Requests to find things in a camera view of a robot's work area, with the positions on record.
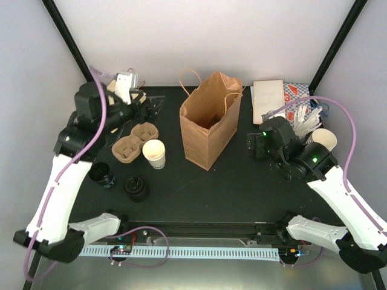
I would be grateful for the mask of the white paper cup black print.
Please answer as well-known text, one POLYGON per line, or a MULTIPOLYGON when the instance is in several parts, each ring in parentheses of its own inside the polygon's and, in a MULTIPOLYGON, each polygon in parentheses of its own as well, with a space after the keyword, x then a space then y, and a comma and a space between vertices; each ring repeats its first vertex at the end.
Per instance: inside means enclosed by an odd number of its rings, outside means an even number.
POLYGON ((162 141, 149 140, 145 142, 142 153, 153 169, 160 170, 166 164, 166 149, 162 141))

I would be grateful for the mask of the brown kraft paper bag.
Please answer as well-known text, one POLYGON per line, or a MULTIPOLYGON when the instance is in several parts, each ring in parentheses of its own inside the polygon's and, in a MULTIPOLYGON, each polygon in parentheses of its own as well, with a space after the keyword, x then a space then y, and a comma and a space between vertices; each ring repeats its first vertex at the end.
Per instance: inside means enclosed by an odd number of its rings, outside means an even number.
POLYGON ((185 158, 210 170, 237 131, 243 96, 242 81, 219 71, 192 92, 179 110, 185 158))

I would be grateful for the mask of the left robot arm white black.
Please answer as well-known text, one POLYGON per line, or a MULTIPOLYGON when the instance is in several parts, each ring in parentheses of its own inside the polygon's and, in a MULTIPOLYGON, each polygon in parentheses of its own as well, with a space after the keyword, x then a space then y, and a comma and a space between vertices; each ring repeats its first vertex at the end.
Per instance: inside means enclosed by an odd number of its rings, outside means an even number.
POLYGON ((41 203, 26 229, 15 232, 14 242, 55 262, 70 263, 83 248, 107 236, 123 241, 130 227, 111 211, 83 222, 69 222, 70 213, 86 176, 110 187, 111 172, 102 173, 94 162, 99 152, 118 140, 130 121, 154 121, 160 97, 147 97, 130 88, 126 96, 104 84, 89 82, 74 96, 76 110, 60 132, 54 147, 49 182, 41 203))

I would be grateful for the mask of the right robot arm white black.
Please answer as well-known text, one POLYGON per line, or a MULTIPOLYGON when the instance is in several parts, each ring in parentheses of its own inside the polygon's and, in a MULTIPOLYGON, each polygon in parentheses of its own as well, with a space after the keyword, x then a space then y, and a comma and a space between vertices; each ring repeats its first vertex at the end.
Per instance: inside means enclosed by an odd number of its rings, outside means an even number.
POLYGON ((362 274, 386 267, 386 222, 343 181, 343 169, 333 154, 322 144, 302 143, 283 117, 266 120, 259 129, 248 134, 248 151, 257 159, 271 158, 285 179, 304 180, 343 222, 338 227, 288 212, 275 228, 276 239, 314 243, 362 274))

